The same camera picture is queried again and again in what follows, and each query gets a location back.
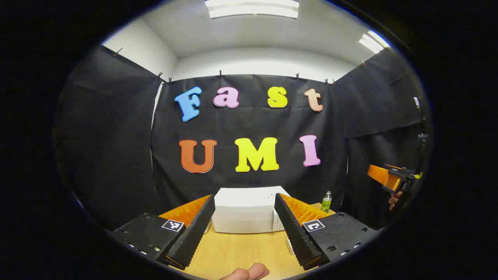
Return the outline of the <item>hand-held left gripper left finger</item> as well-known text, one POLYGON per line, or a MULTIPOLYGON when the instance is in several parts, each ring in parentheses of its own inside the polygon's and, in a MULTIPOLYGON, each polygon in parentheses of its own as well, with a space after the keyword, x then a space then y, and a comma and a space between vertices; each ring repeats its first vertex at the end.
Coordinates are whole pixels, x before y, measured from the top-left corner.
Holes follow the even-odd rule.
POLYGON ((113 237, 154 261, 184 270, 215 209, 214 197, 204 196, 161 215, 139 215, 114 230, 113 237))

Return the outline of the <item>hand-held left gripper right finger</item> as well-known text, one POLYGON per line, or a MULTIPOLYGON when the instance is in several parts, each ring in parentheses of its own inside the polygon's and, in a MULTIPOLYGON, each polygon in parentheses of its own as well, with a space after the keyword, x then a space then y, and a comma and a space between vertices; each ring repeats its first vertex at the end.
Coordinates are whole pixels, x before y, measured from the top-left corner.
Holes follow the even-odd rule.
POLYGON ((340 262, 380 234, 347 213, 327 215, 281 193, 275 195, 274 209, 304 270, 340 262))

